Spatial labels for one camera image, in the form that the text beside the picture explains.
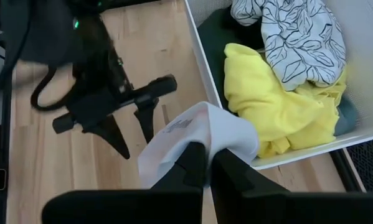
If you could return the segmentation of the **yellow shirt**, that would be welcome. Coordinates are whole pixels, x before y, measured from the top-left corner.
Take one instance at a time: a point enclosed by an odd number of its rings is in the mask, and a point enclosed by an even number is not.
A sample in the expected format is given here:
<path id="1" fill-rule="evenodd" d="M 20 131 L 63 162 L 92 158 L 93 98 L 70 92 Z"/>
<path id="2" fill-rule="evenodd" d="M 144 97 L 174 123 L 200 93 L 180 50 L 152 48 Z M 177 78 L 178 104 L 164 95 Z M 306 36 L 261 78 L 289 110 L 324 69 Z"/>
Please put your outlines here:
<path id="1" fill-rule="evenodd" d="M 335 140 L 346 71 L 326 88 L 306 82 L 294 91 L 285 91 L 257 51 L 229 43 L 224 54 L 224 96 L 228 108 L 255 126 L 260 158 Z"/>

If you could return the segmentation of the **black grid floor mat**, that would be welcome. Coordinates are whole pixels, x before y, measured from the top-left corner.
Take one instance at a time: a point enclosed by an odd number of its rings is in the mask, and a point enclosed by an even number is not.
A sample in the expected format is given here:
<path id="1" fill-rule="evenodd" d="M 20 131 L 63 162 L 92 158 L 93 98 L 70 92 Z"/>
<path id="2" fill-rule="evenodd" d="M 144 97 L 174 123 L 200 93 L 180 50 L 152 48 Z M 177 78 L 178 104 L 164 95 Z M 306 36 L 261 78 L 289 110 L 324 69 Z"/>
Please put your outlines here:
<path id="1" fill-rule="evenodd" d="M 350 146 L 347 150 L 363 186 L 373 192 L 373 140 Z"/>

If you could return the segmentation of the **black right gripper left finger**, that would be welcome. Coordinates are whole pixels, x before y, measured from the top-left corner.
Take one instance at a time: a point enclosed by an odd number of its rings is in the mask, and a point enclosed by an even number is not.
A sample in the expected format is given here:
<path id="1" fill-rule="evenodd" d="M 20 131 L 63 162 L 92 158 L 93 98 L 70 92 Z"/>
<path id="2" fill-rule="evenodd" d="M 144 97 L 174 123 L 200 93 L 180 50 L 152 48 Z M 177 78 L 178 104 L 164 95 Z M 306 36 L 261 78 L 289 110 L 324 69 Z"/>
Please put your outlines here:
<path id="1" fill-rule="evenodd" d="M 205 147 L 187 145 L 150 189 L 75 190 L 49 200 L 43 224 L 201 224 Z"/>

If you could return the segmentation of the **white perforated plastic basket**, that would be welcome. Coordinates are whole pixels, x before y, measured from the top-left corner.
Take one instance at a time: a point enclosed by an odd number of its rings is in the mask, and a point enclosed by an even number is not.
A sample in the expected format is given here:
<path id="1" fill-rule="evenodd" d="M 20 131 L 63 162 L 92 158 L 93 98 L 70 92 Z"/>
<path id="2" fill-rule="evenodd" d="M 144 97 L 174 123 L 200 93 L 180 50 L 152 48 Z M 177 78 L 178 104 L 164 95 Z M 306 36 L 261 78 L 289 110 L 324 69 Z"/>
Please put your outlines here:
<path id="1" fill-rule="evenodd" d="M 329 144 L 286 152 L 268 159 L 256 158 L 251 166 L 268 169 L 373 140 L 373 0 L 323 0 L 339 21 L 347 48 L 345 94 L 359 112 L 354 131 Z"/>

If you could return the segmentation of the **white printed T-shirt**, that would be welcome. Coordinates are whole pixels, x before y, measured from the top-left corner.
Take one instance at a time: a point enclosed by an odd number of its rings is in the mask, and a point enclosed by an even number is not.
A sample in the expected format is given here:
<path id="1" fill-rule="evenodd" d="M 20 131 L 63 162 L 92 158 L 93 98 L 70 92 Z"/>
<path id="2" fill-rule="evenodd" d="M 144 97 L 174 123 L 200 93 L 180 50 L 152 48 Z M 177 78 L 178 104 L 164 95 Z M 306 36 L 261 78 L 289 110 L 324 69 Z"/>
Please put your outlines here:
<path id="1" fill-rule="evenodd" d="M 191 142 L 203 145 L 207 172 L 221 150 L 229 149 L 250 164 L 260 145 L 257 131 L 249 121 L 201 101 L 160 130 L 138 156 L 141 186 L 150 188 L 164 177 Z"/>

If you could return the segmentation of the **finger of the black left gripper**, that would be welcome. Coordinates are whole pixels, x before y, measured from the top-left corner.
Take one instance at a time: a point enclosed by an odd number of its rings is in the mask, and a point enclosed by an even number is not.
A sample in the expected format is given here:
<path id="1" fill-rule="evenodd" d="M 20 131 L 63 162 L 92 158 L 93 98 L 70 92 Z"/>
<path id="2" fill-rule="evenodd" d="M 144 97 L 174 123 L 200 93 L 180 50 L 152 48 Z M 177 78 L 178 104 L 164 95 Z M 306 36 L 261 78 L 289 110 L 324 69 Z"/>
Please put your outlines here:
<path id="1" fill-rule="evenodd" d="M 134 115 L 140 123 L 147 143 L 149 143 L 154 137 L 153 115 L 154 109 L 158 105 L 158 102 L 158 98 L 153 98 L 152 100 L 147 100 L 136 104 L 137 110 L 134 112 Z"/>
<path id="2" fill-rule="evenodd" d="M 130 152 L 113 115 L 107 116 L 97 124 L 83 128 L 83 132 L 100 136 L 125 159 L 130 158 Z"/>

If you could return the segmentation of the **white patterned shirt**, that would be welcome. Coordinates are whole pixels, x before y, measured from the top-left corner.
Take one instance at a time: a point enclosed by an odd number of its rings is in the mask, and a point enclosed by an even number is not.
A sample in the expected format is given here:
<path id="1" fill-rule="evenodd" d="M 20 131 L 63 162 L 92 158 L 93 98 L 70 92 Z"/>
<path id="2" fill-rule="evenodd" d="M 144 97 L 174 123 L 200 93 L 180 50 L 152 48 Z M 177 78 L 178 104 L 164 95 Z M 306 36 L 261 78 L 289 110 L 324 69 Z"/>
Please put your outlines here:
<path id="1" fill-rule="evenodd" d="M 341 26 L 322 0 L 233 0 L 242 26 L 261 23 L 267 63 L 286 91 L 307 81 L 326 87 L 346 64 Z"/>

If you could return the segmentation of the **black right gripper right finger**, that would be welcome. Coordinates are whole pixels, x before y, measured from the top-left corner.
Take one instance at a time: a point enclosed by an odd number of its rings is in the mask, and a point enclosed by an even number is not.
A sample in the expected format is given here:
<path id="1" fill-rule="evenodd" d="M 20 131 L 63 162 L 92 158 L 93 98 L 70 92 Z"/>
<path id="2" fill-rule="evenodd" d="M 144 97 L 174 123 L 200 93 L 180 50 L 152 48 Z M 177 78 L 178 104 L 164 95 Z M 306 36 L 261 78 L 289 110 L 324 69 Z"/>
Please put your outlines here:
<path id="1" fill-rule="evenodd" d="M 373 224 L 373 193 L 290 192 L 228 149 L 210 186 L 218 224 Z"/>

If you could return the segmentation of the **black garment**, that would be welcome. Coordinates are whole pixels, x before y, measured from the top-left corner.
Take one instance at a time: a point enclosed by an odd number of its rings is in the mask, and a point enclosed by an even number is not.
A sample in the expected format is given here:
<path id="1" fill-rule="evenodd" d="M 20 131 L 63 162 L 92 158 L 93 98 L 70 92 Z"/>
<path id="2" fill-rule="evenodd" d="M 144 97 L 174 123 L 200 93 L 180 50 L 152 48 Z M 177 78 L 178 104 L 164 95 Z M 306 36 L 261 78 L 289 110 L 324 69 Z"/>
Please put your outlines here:
<path id="1" fill-rule="evenodd" d="M 242 26 L 235 19 L 230 18 L 229 26 L 230 30 L 235 34 L 236 38 L 238 38 L 242 45 L 255 50 L 263 49 L 265 47 L 261 32 L 261 18 L 249 26 Z"/>

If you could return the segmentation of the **dark green sweatshirt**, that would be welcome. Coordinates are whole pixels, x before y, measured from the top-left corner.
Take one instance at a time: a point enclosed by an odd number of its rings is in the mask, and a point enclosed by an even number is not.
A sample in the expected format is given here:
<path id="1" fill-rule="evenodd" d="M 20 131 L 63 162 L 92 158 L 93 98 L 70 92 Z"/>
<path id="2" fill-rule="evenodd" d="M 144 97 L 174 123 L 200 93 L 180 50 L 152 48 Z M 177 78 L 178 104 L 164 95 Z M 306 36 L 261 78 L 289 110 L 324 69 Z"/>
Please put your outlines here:
<path id="1" fill-rule="evenodd" d="M 224 26 L 228 16 L 229 8 L 218 9 L 197 28 L 221 105 L 225 110 L 228 110 L 228 101 L 224 96 L 224 49 L 229 43 L 240 43 L 234 32 Z"/>

